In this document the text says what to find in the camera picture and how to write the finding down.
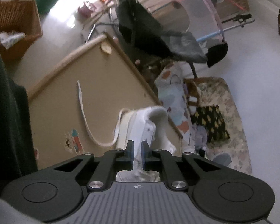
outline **sticker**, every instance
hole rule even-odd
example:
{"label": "sticker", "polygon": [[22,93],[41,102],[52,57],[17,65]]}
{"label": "sticker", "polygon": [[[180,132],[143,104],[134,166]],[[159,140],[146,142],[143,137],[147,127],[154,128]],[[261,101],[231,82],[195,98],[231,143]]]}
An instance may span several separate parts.
{"label": "sticker", "polygon": [[73,140],[73,146],[76,154],[77,155],[83,154],[84,150],[80,142],[78,132],[75,129],[72,130],[72,140]]}
{"label": "sticker", "polygon": [[105,52],[107,54],[111,54],[112,53],[112,48],[111,48],[111,46],[107,42],[103,42],[101,44],[101,49],[102,49],[103,52]]}

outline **patterned pillow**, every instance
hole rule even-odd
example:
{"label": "patterned pillow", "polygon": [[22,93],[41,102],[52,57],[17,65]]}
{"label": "patterned pillow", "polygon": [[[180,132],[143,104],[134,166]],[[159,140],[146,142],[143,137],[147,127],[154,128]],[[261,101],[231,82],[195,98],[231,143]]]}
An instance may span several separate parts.
{"label": "patterned pillow", "polygon": [[219,106],[198,107],[191,116],[192,123],[205,127],[208,134],[208,142],[229,139],[229,133],[225,129],[225,122],[219,110]]}
{"label": "patterned pillow", "polygon": [[194,152],[195,142],[191,131],[192,123],[187,108],[182,80],[182,69],[179,62],[167,65],[155,80],[158,98],[167,109],[169,117],[175,123],[183,137],[182,152]]}

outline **wooden desk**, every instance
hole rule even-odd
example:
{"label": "wooden desk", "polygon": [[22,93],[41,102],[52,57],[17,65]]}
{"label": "wooden desk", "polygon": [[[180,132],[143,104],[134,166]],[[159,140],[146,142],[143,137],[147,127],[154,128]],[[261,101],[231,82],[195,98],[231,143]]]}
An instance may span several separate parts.
{"label": "wooden desk", "polygon": [[[110,55],[101,43],[110,44]],[[77,80],[83,92],[87,123],[100,142],[113,140],[122,108],[139,109],[159,105],[158,98],[112,38],[103,34],[64,58],[28,92],[34,146],[39,151],[39,169],[54,165],[75,153],[66,151],[67,133],[77,130],[86,152],[101,156],[111,148],[94,144],[86,131],[78,101]],[[181,135],[173,122],[167,136],[180,155]]]}

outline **logo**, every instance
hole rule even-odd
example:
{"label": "logo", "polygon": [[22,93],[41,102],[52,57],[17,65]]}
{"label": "logo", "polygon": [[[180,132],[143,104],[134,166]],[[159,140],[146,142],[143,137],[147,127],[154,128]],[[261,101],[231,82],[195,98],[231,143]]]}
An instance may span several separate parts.
{"label": "logo", "polygon": [[143,187],[142,185],[140,185],[140,184],[136,184],[136,185],[134,185],[133,186],[135,189],[140,189],[141,187]]}

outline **wicker basket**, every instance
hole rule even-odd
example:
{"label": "wicker basket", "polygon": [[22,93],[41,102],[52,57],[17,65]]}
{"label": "wicker basket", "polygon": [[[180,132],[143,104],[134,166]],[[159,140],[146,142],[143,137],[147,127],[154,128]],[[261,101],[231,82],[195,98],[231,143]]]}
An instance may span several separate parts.
{"label": "wicker basket", "polygon": [[0,32],[3,31],[26,34],[8,50],[0,44],[0,54],[4,62],[21,59],[29,46],[43,35],[35,1],[0,1]]}

